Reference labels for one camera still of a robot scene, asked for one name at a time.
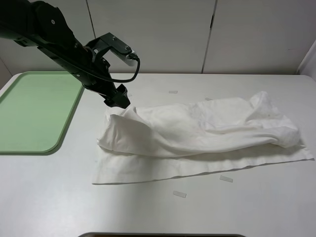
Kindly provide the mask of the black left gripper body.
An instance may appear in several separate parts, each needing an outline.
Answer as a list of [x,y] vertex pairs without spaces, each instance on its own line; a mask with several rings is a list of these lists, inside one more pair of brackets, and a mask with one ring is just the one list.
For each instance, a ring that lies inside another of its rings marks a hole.
[[101,96],[106,95],[111,98],[116,91],[116,87],[113,82],[94,77],[87,73],[82,73],[82,76],[84,88]]

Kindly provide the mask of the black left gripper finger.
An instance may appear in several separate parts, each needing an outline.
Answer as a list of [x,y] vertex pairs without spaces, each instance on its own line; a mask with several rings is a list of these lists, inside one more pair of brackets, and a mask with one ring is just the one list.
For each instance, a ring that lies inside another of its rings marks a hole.
[[123,84],[116,88],[115,93],[111,96],[110,107],[127,108],[130,105],[127,93],[127,88]]
[[115,107],[116,106],[116,103],[109,96],[103,95],[103,98],[104,98],[104,103],[108,107]]

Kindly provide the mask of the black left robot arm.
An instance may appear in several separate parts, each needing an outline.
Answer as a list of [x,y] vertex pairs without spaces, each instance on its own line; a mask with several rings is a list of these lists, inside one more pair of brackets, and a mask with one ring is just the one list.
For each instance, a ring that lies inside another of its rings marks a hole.
[[35,46],[79,80],[82,86],[105,100],[109,107],[127,108],[130,101],[124,85],[115,87],[103,55],[111,50],[122,56],[132,51],[109,34],[83,46],[68,27],[59,8],[44,1],[2,0],[0,36],[23,47]]

